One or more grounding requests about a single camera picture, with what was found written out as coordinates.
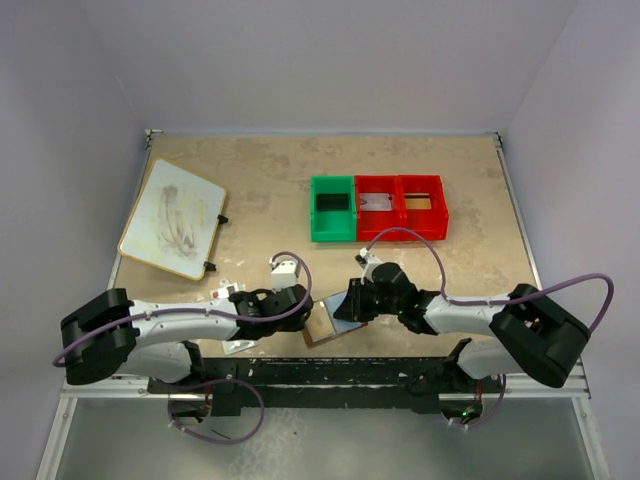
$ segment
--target gray floor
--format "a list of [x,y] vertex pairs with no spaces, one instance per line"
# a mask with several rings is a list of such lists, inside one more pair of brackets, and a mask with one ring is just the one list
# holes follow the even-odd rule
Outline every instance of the gray floor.
[[[200,427],[234,436],[257,416],[247,409]],[[400,410],[271,409],[253,439],[228,447],[167,425],[162,400],[80,400],[57,478],[593,478],[570,399],[506,400],[467,432]]]

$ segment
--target red box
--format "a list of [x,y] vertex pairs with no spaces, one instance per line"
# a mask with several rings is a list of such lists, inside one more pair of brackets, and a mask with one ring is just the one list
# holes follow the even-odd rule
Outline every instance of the red box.
[[[361,193],[388,193],[392,210],[363,211]],[[437,175],[356,175],[357,211],[356,238],[360,242],[372,240],[390,227],[414,230],[427,240],[443,240],[447,236],[449,211],[444,199],[442,180]],[[393,232],[381,241],[414,240],[403,232]]]

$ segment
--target whiteboard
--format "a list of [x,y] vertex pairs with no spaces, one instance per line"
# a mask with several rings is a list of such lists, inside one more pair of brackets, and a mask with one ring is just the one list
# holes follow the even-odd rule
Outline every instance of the whiteboard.
[[122,234],[120,254],[200,280],[225,196],[222,187],[156,160]]

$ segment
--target white connector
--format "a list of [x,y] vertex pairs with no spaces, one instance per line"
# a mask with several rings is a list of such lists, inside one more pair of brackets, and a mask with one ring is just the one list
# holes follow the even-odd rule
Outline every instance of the white connector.
[[295,260],[284,260],[275,266],[272,264],[271,288],[279,291],[284,288],[293,287],[298,283],[300,275],[300,265]]
[[229,295],[235,292],[239,292],[244,290],[244,284],[242,283],[229,283],[228,281],[220,281],[220,288],[216,288],[215,290],[211,290],[209,295],[213,300],[220,300],[229,298]]
[[356,261],[358,265],[360,265],[363,269],[362,279],[366,279],[369,281],[373,281],[371,275],[373,274],[373,270],[378,266],[382,265],[382,260],[380,260],[376,255],[369,252],[366,248],[361,248],[358,256],[356,257]]

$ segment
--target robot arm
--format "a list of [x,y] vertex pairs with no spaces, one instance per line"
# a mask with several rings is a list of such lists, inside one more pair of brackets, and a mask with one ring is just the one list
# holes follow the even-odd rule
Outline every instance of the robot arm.
[[[251,322],[214,314],[213,311],[259,320],[286,314],[305,297],[297,283],[299,265],[285,260],[273,266],[273,290],[252,292],[228,285],[213,293],[209,302],[157,304],[129,300],[124,289],[111,289],[68,315],[61,323],[67,348],[74,341],[118,319],[139,317],[109,329],[73,349],[65,356],[67,382],[83,385],[118,374],[133,374],[175,383],[204,374],[203,360],[190,339],[257,340],[276,332],[304,328],[313,300],[281,320]],[[156,312],[171,313],[157,315]]]
[[498,305],[538,290],[526,284],[489,298],[455,300],[439,291],[418,290],[395,263],[383,263],[366,249],[356,261],[361,278],[349,282],[347,297],[335,312],[341,320],[367,322],[379,314],[396,315],[410,331],[439,335],[462,332],[485,335],[456,349],[457,366],[471,379],[524,372],[550,387],[562,387],[589,341],[590,332],[577,318],[543,296],[515,305]]

